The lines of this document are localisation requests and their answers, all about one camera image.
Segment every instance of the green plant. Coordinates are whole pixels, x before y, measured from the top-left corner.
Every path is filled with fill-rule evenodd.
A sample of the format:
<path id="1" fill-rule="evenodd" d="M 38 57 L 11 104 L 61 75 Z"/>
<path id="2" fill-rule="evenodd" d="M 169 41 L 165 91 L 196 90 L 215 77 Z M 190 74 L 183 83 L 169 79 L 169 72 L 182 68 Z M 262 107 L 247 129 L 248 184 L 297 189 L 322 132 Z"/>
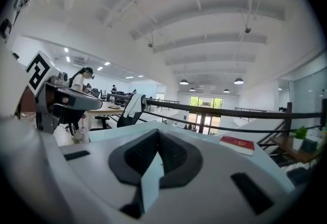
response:
<path id="1" fill-rule="evenodd" d="M 304 140 L 307 136 L 307 132 L 308 130 L 304 126 L 302 126 L 295 132 L 295 138 L 299 140 Z"/>

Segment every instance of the white ceiling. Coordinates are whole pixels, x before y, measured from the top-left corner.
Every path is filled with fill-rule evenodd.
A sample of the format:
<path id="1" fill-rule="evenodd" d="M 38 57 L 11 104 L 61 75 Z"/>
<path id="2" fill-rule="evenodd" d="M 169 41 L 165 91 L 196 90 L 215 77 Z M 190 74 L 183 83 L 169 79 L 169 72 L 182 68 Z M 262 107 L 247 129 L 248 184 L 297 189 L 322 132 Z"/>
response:
<path id="1" fill-rule="evenodd" d="M 93 16 L 103 27 L 130 36 L 135 45 L 162 58 L 176 79 L 191 85 L 237 88 L 256 55 L 278 38 L 292 18 L 298 0 L 36 0 L 71 10 L 74 16 Z M 244 33 L 243 21 L 252 29 Z M 71 52 L 74 59 L 97 68 L 105 60 Z M 136 76 L 110 65 L 111 76 Z"/>
<path id="2" fill-rule="evenodd" d="M 104 65 L 107 60 L 87 55 L 81 52 L 78 52 L 74 49 L 69 49 L 68 53 L 65 52 L 64 47 L 57 45 L 45 43 L 45 46 L 53 53 L 56 61 L 65 61 L 66 64 L 74 65 L 77 67 L 87 66 L 93 69 L 97 74 L 101 74 L 107 77 L 123 80 L 126 82 L 140 81 L 146 79 L 145 77 L 138 77 L 141 74 L 136 74 L 133 71 L 130 71 L 126 68 L 120 67 L 114 63 L 109 62 L 109 65 Z M 70 57 L 70 62 L 66 61 L 66 56 Z"/>

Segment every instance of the ceiling light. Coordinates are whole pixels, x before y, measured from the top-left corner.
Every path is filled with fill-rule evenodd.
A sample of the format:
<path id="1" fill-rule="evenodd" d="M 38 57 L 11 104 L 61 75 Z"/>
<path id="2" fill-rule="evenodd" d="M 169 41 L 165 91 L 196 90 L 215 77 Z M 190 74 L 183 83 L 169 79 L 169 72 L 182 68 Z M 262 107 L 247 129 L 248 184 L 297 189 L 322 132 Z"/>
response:
<path id="1" fill-rule="evenodd" d="M 181 85 L 188 85 L 189 82 L 186 79 L 182 79 L 179 84 L 181 84 Z"/>
<path id="2" fill-rule="evenodd" d="M 237 85 L 239 85 L 239 84 L 243 84 L 243 83 L 244 83 L 244 80 L 241 79 L 241 78 L 237 78 L 237 79 L 234 81 L 234 84 L 237 84 Z"/>

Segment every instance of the railing post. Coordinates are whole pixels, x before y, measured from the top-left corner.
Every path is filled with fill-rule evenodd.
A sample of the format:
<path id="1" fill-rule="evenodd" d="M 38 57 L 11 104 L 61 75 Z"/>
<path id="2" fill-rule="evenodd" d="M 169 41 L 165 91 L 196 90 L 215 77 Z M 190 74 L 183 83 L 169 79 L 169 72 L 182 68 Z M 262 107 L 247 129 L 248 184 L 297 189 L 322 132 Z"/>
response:
<path id="1" fill-rule="evenodd" d="M 323 99 L 321 101 L 321 113 L 322 116 L 320 117 L 320 125 L 321 125 L 321 129 L 323 127 L 326 127 L 326 120 L 327 120 L 327 99 Z"/>
<path id="2" fill-rule="evenodd" d="M 287 102 L 286 113 L 292 113 L 292 102 Z M 284 119 L 284 129 L 287 132 L 284 133 L 284 136 L 289 136 L 291 130 L 292 119 Z"/>
<path id="3" fill-rule="evenodd" d="M 205 115 L 206 113 L 201 113 L 201 121 L 199 126 L 199 133 L 203 133 L 204 122 L 205 122 Z"/>

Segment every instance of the woman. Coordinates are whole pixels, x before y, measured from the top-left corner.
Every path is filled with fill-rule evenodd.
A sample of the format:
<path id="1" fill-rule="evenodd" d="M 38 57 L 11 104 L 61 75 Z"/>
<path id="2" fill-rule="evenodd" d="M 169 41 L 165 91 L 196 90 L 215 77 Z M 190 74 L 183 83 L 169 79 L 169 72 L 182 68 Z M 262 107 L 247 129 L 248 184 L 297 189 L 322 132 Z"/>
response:
<path id="1" fill-rule="evenodd" d="M 82 92 L 84 79 L 90 78 L 93 78 L 93 70 L 91 68 L 82 68 L 69 79 L 68 87 L 75 91 Z M 78 122 L 73 123 L 73 126 L 70 124 L 69 129 L 74 140 L 83 139 L 83 131 L 79 129 Z"/>

